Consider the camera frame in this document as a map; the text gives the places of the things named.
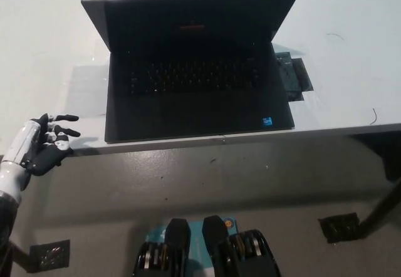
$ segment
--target laptop lid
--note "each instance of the laptop lid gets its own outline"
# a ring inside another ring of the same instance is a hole
[[[295,0],[82,0],[112,53],[150,55],[166,42],[270,42]]]

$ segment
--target robotic arm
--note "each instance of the robotic arm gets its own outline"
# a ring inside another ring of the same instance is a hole
[[[28,120],[0,163],[0,249],[8,242],[21,191],[28,186],[31,175],[44,175],[73,153],[68,136],[81,134],[54,123],[60,120],[75,122],[78,117],[44,114]]]

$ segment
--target tabletop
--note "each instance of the tabletop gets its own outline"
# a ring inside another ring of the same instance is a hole
[[[1,0],[0,155],[43,113],[81,117],[78,155],[401,129],[401,0],[297,0],[273,40],[301,57],[314,91],[295,128],[129,144],[104,141],[109,52],[80,0]]]

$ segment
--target concrete floor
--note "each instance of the concrete floor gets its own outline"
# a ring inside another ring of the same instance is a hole
[[[263,232],[284,277],[400,276],[397,215],[336,245],[318,224],[364,218],[389,188],[380,158],[348,138],[71,158],[31,181],[12,239],[25,250],[71,240],[70,267],[37,276],[122,277],[152,227],[233,215],[241,230]],[[27,275],[14,265],[12,276]]]

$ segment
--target black laptop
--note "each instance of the black laptop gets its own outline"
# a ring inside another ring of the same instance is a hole
[[[294,127],[271,40],[295,0],[82,0],[110,50],[109,143]]]

